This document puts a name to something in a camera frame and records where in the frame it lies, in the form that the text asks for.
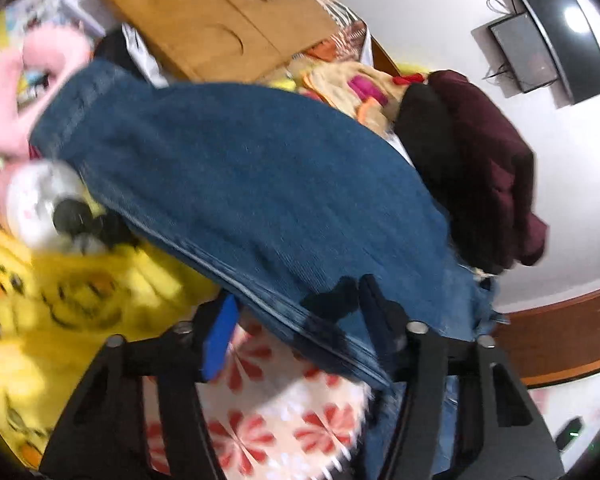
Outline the blue denim jacket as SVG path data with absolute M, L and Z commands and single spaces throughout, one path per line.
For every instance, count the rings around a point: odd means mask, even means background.
M 278 339 L 373 389 L 354 462 L 376 478 L 403 388 L 381 369 L 358 281 L 439 334 L 493 325 L 492 283 L 389 143 L 314 100 L 248 84 L 156 88 L 95 60 L 36 121 L 31 148 L 76 170 L 139 236 L 244 300 Z

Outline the black device green light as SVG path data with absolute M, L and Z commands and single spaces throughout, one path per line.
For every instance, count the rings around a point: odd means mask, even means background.
M 565 452 L 566 448 L 580 436 L 584 426 L 581 416 L 573 417 L 562 427 L 555 438 L 555 444 L 559 452 Z

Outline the yellow cartoon plush blanket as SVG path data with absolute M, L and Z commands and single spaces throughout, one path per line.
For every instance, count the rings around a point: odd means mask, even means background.
M 36 469 L 105 340 L 150 339 L 219 285 L 146 242 L 99 255 L 42 254 L 0 228 L 0 435 Z

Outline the patchwork patterned bedspread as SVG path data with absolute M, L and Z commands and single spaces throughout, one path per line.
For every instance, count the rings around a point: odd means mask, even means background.
M 370 387 L 329 374 L 244 313 L 212 382 L 197 388 L 229 479 L 339 479 L 362 434 Z

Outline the pink plush toy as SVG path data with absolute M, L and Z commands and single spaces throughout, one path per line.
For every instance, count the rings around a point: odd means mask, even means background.
M 62 85 L 87 66 L 92 48 L 72 26 L 45 24 L 30 29 L 20 47 L 0 51 L 0 226 L 34 252 L 98 254 L 106 245 L 96 236 L 98 219 L 86 187 L 64 162 L 35 155 L 33 128 Z M 42 96 L 20 108 L 18 86 L 26 70 L 50 82 Z

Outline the dark maroon garment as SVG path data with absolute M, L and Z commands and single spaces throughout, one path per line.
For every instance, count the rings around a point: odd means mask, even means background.
M 407 87 L 394 132 L 468 264 L 500 274 L 541 260 L 548 227 L 533 211 L 534 153 L 484 92 L 438 70 Z

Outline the tan cartoon fleece blanket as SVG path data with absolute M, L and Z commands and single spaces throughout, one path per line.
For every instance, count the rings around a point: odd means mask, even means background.
M 392 76 L 360 62 L 329 63 L 299 55 L 259 84 L 323 102 L 389 140 L 406 89 L 423 84 L 427 77 L 427 73 Z

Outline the wooden folding lap desk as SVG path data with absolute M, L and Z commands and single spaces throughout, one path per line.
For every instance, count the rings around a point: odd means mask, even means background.
M 169 73 L 192 81 L 256 81 L 338 30 L 316 0 L 104 1 Z

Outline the wooden door frame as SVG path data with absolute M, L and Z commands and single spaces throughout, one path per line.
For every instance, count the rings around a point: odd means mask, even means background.
M 600 289 L 557 304 L 514 312 L 494 338 L 531 388 L 600 372 Z

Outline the black wall television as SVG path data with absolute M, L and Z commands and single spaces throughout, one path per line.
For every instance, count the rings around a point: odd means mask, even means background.
M 545 40 L 573 104 L 600 95 L 600 45 L 578 0 L 520 0 Z

